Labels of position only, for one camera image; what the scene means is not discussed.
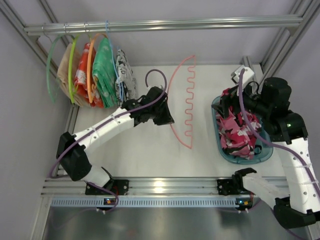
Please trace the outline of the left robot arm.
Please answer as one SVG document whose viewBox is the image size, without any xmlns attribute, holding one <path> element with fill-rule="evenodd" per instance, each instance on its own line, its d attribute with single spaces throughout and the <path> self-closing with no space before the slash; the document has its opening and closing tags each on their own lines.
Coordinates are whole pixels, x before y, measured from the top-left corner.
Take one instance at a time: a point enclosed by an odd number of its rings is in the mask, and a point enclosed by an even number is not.
<svg viewBox="0 0 320 240">
<path fill-rule="evenodd" d="M 114 113 L 95 125 L 60 136 L 57 160 L 72 181 L 84 181 L 98 189 L 111 190 L 114 179 L 104 168 L 93 165 L 89 155 L 116 135 L 152 120 L 157 126 L 170 125 L 174 119 L 168 107 L 168 95 L 151 87 L 139 99 L 125 101 Z"/>
</svg>

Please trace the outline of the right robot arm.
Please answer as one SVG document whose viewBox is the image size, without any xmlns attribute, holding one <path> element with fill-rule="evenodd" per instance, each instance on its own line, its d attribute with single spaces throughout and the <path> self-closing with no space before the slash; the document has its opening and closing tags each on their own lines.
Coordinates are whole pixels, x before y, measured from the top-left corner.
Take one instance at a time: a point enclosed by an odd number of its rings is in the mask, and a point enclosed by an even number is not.
<svg viewBox="0 0 320 240">
<path fill-rule="evenodd" d="M 222 115 L 230 116 L 230 107 L 261 117 L 270 141 L 261 138 L 268 146 L 281 149 L 289 193 L 285 194 L 270 184 L 253 168 L 236 171 L 232 175 L 238 192 L 252 192 L 273 210 L 278 223 L 285 229 L 313 225 L 320 220 L 320 187 L 314 176 L 309 156 L 308 132 L 303 118 L 289 110 L 292 92 L 282 78 L 269 77 L 262 84 L 261 93 L 249 95 L 249 87 L 238 86 L 227 90 L 219 103 L 212 108 Z"/>
</svg>

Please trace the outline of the pink plastic hanger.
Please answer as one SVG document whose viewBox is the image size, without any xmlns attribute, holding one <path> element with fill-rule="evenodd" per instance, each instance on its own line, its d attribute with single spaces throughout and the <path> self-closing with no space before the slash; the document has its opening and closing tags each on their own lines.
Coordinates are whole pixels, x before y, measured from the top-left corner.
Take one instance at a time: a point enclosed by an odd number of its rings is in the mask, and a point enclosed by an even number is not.
<svg viewBox="0 0 320 240">
<path fill-rule="evenodd" d="M 193 100 L 194 100 L 194 97 L 195 97 L 195 93 L 194 93 L 194 89 L 195 89 L 195 86 L 196 86 L 196 83 L 195 83 L 196 70 L 195 70 L 195 68 L 196 68 L 196 63 L 197 63 L 197 60 L 196 60 L 196 56 L 195 56 L 195 55 L 191 55 L 191 56 L 185 58 L 185 59 L 182 60 L 182 61 L 180 62 L 180 64 L 175 68 L 173 74 L 172 74 L 171 77 L 170 77 L 170 80 L 169 80 L 169 83 L 168 83 L 168 86 L 167 86 L 167 95 L 169 96 L 170 88 L 171 88 L 172 82 L 173 82 L 173 80 L 174 80 L 174 77 L 176 76 L 176 73 L 177 73 L 178 70 L 181 68 L 181 66 L 182 66 L 185 62 L 187 62 L 187 61 L 189 61 L 189 60 L 192 60 L 192 61 L 193 61 L 193 64 L 190 65 L 190 66 L 187 68 L 187 71 L 188 71 L 189 73 L 191 73 L 192 76 L 190 76 L 190 77 L 187 78 L 187 82 L 190 83 L 190 84 L 192 84 L 192 86 L 186 88 L 186 92 L 187 92 L 188 94 L 190 94 L 190 97 L 188 97 L 188 98 L 185 99 L 185 103 L 186 103 L 187 105 L 189 105 L 189 107 L 187 107 L 187 108 L 184 110 L 184 113 L 185 113 L 187 116 L 189 116 L 189 117 L 188 117 L 188 119 L 186 119 L 186 120 L 184 121 L 184 124 L 185 124 L 186 126 L 189 126 L 189 130 L 186 130 L 186 131 L 184 132 L 184 135 L 185 135 L 186 137 L 190 138 L 190 144 L 185 143 L 185 142 L 179 137 L 179 135 L 178 135 L 178 133 L 177 133 L 177 131 L 176 131 L 176 129 L 175 129 L 175 127 L 173 126 L 172 123 L 171 123 L 169 126 L 170 126 L 170 129 L 171 129 L 171 131 L 173 132 L 175 138 L 178 140 L 178 142 L 179 142 L 180 144 L 182 144 L 184 147 L 192 150 L 192 149 L 193 149 L 193 132 L 194 132 L 194 130 L 193 130 L 193 109 L 194 109 Z"/>
</svg>

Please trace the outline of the pink camouflage trousers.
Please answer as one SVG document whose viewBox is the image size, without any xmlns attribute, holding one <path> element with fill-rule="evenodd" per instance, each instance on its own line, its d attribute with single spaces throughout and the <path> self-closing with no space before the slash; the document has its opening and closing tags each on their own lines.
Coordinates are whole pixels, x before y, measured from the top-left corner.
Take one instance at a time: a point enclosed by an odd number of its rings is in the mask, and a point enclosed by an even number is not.
<svg viewBox="0 0 320 240">
<path fill-rule="evenodd" d="M 220 111 L 215 113 L 219 142 L 222 151 L 231 157 L 252 160 L 255 156 L 257 138 L 245 122 L 243 114 L 234 106 L 227 108 L 228 116 L 224 118 Z"/>
</svg>

